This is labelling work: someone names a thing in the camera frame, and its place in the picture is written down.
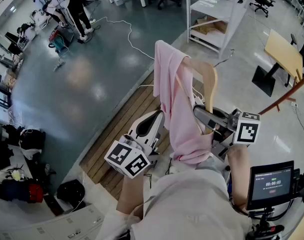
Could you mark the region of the black monitor mount rig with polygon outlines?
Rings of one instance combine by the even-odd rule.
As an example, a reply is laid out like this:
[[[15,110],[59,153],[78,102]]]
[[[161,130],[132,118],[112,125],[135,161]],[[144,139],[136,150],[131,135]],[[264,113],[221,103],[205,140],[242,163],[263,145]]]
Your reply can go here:
[[[285,227],[283,225],[273,225],[272,223],[281,219],[290,209],[294,200],[301,198],[304,203],[304,173],[294,168],[293,196],[287,203],[269,208],[249,210],[248,217],[258,220],[252,226],[252,230],[247,234],[246,240],[281,240],[281,233]]]

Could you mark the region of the pile of dark clothes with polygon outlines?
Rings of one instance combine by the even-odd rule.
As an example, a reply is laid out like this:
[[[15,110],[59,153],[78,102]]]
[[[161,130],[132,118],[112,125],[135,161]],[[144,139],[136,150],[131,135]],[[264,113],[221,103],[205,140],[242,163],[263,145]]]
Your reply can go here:
[[[43,201],[44,166],[37,162],[45,142],[45,132],[38,129],[1,127],[0,199],[27,203]]]

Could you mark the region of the black backpack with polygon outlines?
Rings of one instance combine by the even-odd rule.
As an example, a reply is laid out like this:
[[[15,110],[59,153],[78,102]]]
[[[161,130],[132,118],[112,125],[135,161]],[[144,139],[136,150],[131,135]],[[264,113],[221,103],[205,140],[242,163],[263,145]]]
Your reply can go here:
[[[85,188],[79,180],[74,179],[62,183],[57,189],[56,196],[58,199],[69,203],[74,211],[85,207],[85,202],[83,201]]]

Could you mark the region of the wooden clothes hanger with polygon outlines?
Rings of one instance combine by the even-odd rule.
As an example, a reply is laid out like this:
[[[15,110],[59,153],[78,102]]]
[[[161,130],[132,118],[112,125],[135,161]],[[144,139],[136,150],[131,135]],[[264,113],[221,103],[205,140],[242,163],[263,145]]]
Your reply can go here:
[[[208,62],[192,59],[188,56],[184,57],[181,61],[181,65],[186,67],[189,71],[193,73],[196,71],[202,76],[205,99],[205,111],[212,114],[213,113],[213,101],[216,93],[216,88],[218,84],[218,75],[215,66],[226,62],[232,57],[235,50],[231,49],[231,54],[226,59],[218,62],[216,65],[212,65]]]

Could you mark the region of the light wooden square table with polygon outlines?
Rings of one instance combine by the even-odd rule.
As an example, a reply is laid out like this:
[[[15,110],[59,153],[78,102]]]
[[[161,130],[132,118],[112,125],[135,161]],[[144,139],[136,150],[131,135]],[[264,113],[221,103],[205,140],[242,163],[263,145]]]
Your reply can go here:
[[[302,55],[296,47],[273,29],[270,30],[264,51],[293,78],[297,77],[300,80],[303,77]]]

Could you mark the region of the brown wooden coat rack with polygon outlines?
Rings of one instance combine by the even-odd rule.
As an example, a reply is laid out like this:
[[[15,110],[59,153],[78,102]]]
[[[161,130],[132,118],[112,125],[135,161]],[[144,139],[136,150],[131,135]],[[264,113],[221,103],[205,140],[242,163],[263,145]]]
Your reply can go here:
[[[276,108],[277,111],[280,111],[280,104],[283,101],[292,101],[295,102],[296,99],[291,98],[291,95],[294,94],[298,89],[300,89],[302,86],[304,85],[304,77],[301,78],[300,74],[298,77],[295,77],[295,81],[294,81],[294,85],[293,87],[286,92],[282,97],[280,97],[278,100],[276,100],[274,103],[272,103],[270,106],[266,107],[265,109],[263,109],[262,111],[259,112],[259,115],[264,115],[265,113],[267,113],[268,111]]]

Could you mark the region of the wooden slat platform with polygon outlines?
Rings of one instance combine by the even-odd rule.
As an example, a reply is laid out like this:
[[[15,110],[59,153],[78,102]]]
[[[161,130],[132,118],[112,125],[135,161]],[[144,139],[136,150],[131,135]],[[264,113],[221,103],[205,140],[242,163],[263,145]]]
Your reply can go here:
[[[122,189],[123,175],[113,169],[104,156],[115,140],[129,132],[135,120],[141,116],[160,108],[159,98],[153,96],[153,79],[151,73],[143,82],[115,117],[96,139],[80,167],[95,184],[101,184],[114,198],[119,199]]]

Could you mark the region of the black table base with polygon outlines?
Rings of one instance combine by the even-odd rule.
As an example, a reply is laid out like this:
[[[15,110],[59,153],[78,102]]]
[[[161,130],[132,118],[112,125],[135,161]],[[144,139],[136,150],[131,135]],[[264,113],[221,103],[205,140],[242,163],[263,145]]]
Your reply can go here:
[[[275,72],[280,68],[278,63],[275,63],[271,70],[267,72],[261,66],[257,66],[255,74],[252,78],[252,83],[259,87],[269,97],[272,96],[276,79],[273,77]]]

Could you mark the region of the pink garment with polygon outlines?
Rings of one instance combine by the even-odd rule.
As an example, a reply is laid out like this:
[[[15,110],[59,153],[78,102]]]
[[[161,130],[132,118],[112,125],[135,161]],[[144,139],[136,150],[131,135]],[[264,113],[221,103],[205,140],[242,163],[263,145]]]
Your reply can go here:
[[[210,156],[214,135],[201,133],[192,112],[193,73],[183,64],[184,59],[188,59],[188,55],[162,40],[156,41],[153,95],[159,97],[165,114],[164,126],[173,148],[171,157],[196,165]]]

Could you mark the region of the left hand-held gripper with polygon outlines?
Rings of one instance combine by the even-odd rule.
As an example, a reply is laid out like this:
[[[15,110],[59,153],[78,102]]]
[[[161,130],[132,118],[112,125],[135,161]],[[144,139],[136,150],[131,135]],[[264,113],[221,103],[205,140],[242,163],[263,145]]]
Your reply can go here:
[[[154,110],[138,118],[128,133],[115,140],[104,159],[116,171],[131,179],[158,160],[157,144],[161,138],[165,116]]]

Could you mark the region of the small black monitor screen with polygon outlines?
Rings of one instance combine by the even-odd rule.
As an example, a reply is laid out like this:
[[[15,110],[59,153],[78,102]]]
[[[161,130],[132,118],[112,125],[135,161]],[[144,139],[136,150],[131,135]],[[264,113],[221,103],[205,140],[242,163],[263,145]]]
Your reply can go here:
[[[288,203],[293,196],[294,161],[253,166],[246,210],[271,208]]]

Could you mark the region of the white locker cabinet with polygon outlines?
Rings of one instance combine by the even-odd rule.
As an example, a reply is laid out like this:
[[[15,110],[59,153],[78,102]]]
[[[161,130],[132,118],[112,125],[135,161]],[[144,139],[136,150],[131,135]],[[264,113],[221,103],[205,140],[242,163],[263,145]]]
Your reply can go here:
[[[95,240],[104,220],[94,205],[42,223],[0,230],[0,240]]]

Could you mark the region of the red and teal trolley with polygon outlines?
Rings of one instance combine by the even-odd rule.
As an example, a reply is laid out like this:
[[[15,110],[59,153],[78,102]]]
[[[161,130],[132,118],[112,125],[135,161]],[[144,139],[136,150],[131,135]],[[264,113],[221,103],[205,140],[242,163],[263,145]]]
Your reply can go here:
[[[74,38],[74,33],[69,28],[56,28],[49,37],[49,48],[55,49],[60,53],[63,49],[69,47]]]

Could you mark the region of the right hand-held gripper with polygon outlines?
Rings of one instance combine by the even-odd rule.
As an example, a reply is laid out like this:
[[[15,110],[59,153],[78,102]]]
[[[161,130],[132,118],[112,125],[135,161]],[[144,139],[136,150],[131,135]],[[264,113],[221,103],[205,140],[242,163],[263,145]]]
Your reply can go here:
[[[208,112],[204,105],[199,104],[194,106],[193,113],[202,124],[214,132],[211,153],[222,162],[233,144],[254,144],[257,141],[261,126],[259,114],[238,108],[226,113],[216,107],[212,112]]]

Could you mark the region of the white metal shelving rack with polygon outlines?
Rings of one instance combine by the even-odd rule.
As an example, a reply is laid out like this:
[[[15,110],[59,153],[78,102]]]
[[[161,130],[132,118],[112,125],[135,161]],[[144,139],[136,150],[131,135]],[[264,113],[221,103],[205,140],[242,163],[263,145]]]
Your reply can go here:
[[[186,0],[187,41],[193,41],[216,52],[220,57],[243,19],[250,0]],[[216,20],[208,23],[225,21],[226,33],[211,31],[207,35],[192,30],[197,19],[212,16]]]

